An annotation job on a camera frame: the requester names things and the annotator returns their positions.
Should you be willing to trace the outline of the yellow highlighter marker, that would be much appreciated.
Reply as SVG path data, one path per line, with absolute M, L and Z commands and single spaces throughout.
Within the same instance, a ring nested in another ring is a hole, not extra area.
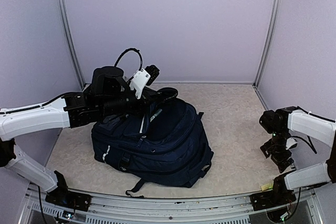
M 273 183 L 266 183 L 264 185 L 261 185 L 260 190 L 261 191 L 266 191 L 266 190 L 270 190 L 273 188 Z

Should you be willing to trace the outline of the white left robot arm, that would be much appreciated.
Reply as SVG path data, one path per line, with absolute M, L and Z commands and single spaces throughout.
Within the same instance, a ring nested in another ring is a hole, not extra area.
M 122 69 L 105 66 L 94 70 L 91 83 L 81 92 L 67 92 L 31 106 L 1 109 L 1 167 L 39 186 L 47 193 L 47 202 L 88 211 L 91 196 L 69 190 L 62 173 L 29 157 L 15 138 L 49 129 L 73 129 L 110 115 L 134 113 L 156 96 L 149 85 L 159 73 L 156 66 L 150 65 L 125 80 Z

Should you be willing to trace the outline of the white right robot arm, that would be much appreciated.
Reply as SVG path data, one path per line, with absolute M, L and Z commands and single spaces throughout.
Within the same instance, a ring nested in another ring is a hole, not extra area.
M 335 121 L 315 115 L 299 106 L 265 111 L 259 124 L 271 134 L 271 139 L 260 150 L 277 165 L 280 175 L 274 179 L 271 189 L 252 194 L 254 210 L 264 210 L 295 201 L 294 190 L 302 187 L 319 187 L 335 183 Z M 319 164 L 286 172 L 293 164 L 291 149 L 297 141 L 305 142 L 316 152 L 312 140 L 318 140 L 331 148 L 330 157 Z

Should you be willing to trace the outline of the navy blue student backpack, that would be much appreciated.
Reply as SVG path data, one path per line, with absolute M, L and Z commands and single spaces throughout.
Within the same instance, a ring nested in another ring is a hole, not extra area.
M 175 88 L 156 95 L 140 115 L 110 116 L 91 130 L 95 160 L 140 178 L 125 192 L 130 197 L 148 182 L 191 188 L 212 166 L 203 113 L 179 99 Z

